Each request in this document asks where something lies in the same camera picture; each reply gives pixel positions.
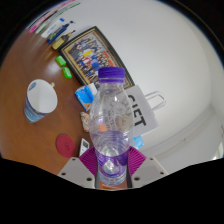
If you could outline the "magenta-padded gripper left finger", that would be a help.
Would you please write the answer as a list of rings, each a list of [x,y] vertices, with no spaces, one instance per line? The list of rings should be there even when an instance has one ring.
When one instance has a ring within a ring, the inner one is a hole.
[[[84,188],[95,188],[98,165],[93,147],[80,157],[71,157],[58,176]]]

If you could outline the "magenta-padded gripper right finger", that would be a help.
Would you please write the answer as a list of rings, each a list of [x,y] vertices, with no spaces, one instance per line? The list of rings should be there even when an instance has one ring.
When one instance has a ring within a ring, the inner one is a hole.
[[[128,173],[133,188],[140,188],[168,175],[155,157],[146,157],[131,147],[128,156]]]

